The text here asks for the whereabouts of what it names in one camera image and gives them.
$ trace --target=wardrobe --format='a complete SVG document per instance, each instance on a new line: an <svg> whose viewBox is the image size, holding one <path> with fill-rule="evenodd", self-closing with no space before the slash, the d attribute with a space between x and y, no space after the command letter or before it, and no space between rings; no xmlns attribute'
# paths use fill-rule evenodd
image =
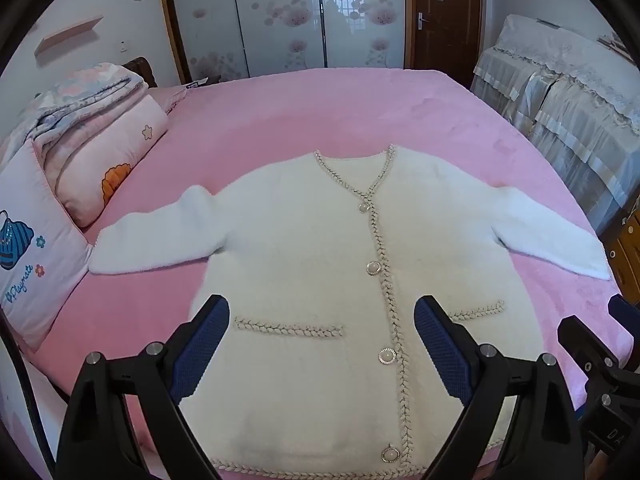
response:
<svg viewBox="0 0 640 480"><path fill-rule="evenodd" d="M404 65L404 0L174 0L193 80Z"/></svg>

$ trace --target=wall shelf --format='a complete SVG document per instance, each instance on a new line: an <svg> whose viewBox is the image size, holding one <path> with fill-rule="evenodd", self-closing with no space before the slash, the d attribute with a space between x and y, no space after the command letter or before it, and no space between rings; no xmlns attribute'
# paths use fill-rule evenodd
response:
<svg viewBox="0 0 640 480"><path fill-rule="evenodd" d="M93 18L82 20L82 22L74 23L73 25L69 25L69 27L65 27L62 30L45 36L44 38L42 38L42 41L38 45L33 55L38 57L45 50L49 50L51 47L56 46L57 44L63 43L64 41L70 40L71 38L78 36L79 34L92 30L92 28L100 23L103 18L103 15L94 16Z"/></svg>

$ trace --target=blue cartoon print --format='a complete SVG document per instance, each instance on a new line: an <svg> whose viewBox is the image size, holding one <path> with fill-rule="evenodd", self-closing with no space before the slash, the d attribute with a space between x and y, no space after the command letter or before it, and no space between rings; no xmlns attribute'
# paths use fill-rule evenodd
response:
<svg viewBox="0 0 640 480"><path fill-rule="evenodd" d="M12 222L6 211L0 211L0 219L6 218L0 229L0 267L13 269L33 240L33 229L24 222Z"/></svg>

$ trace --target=white cardigan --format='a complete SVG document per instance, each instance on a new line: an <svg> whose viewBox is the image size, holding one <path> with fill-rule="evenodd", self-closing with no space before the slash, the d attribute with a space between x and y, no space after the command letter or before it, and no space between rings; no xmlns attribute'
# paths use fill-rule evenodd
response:
<svg viewBox="0 0 640 480"><path fill-rule="evenodd" d="M506 248L610 278L593 235L522 192L394 153L366 200L309 154L214 197L190 188L100 233L92 272L210 256L191 315L221 294L232 322L180 409L217 468L306 480L420 474L462 405L416 332L416 300L434 296L479 343L535 360L542 335ZM326 164L366 192L385 155ZM492 446L512 411L506 402Z"/></svg>

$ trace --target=pink pillow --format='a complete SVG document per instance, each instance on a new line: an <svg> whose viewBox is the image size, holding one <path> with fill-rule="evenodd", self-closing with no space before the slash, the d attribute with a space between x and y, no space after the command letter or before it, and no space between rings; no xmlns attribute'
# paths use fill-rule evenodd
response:
<svg viewBox="0 0 640 480"><path fill-rule="evenodd" d="M166 114L146 96L71 156L55 191L78 226L87 227L100 216L167 124Z"/></svg>
<svg viewBox="0 0 640 480"><path fill-rule="evenodd" d="M28 140L0 173L0 305L30 348L40 346L85 275L91 250Z"/></svg>
<svg viewBox="0 0 640 480"><path fill-rule="evenodd" d="M187 97L186 86L173 86L171 88L150 88L147 93L155 99L165 113L174 109L180 101Z"/></svg>

